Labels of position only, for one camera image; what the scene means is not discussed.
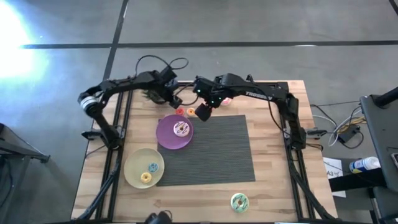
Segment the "green frosted donut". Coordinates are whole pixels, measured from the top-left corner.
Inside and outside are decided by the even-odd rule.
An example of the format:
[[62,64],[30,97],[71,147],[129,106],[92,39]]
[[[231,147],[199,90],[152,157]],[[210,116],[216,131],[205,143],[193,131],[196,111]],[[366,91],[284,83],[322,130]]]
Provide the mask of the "green frosted donut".
[[242,193],[236,193],[231,197],[231,207],[235,212],[245,212],[249,208],[249,199]]

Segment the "blue donut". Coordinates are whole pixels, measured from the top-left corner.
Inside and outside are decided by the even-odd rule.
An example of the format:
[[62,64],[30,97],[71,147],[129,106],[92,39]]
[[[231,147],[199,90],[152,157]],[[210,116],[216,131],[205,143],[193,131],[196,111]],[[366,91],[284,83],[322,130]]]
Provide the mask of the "blue donut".
[[159,166],[155,162],[153,162],[149,164],[148,170],[149,172],[156,172],[158,168]]

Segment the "yellow plate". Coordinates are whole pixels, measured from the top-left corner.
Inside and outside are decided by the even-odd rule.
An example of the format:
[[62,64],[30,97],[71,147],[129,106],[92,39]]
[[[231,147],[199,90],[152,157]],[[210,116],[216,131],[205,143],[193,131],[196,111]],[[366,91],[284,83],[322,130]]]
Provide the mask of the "yellow plate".
[[[148,168],[151,163],[155,162],[159,168],[156,172],[151,173],[152,178],[148,183],[142,183],[141,175],[149,172]],[[127,182],[138,189],[146,189],[152,187],[162,178],[164,173],[164,160],[162,155],[153,149],[139,149],[133,152],[124,163],[124,176]]]

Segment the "black stand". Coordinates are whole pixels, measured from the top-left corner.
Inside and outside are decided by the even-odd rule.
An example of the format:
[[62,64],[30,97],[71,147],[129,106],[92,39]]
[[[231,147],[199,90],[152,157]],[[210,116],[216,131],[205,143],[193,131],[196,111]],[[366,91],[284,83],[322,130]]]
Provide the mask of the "black stand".
[[50,156],[39,153],[29,146],[20,146],[19,137],[17,137],[5,124],[0,123],[0,155],[2,156],[28,156],[38,159],[41,162],[48,162]]

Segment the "orange donut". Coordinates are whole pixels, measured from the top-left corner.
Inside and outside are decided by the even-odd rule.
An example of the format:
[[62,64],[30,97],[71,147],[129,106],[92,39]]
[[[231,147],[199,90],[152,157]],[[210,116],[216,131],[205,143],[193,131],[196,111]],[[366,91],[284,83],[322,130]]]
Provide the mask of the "orange donut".
[[195,116],[195,109],[194,108],[188,108],[187,109],[187,115],[188,116]]

